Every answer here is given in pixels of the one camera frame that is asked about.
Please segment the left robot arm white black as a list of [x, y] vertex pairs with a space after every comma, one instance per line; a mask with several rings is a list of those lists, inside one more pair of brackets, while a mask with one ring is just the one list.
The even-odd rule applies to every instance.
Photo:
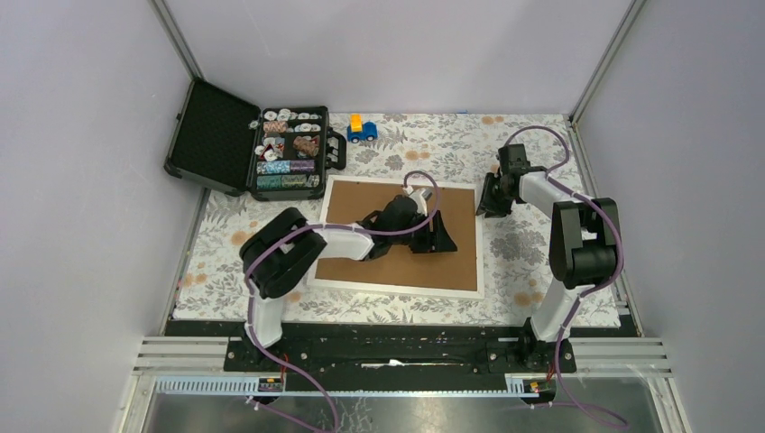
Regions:
[[279, 362], [284, 298], [316, 261], [371, 261], [395, 245], [412, 253], [456, 252], [438, 205], [438, 189], [406, 187], [384, 209], [353, 224], [310, 223], [295, 207], [283, 210], [240, 249], [249, 290], [245, 359], [260, 371]]

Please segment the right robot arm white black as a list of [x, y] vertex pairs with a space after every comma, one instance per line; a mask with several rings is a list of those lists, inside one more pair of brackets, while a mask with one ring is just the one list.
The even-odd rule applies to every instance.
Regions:
[[499, 168], [484, 178], [476, 213], [507, 217], [515, 204], [530, 204], [551, 222], [548, 263], [553, 279], [540, 307], [524, 323], [510, 359], [523, 371], [555, 370], [581, 300], [610, 285], [623, 269], [617, 203], [590, 198], [532, 165], [521, 144], [498, 151]]

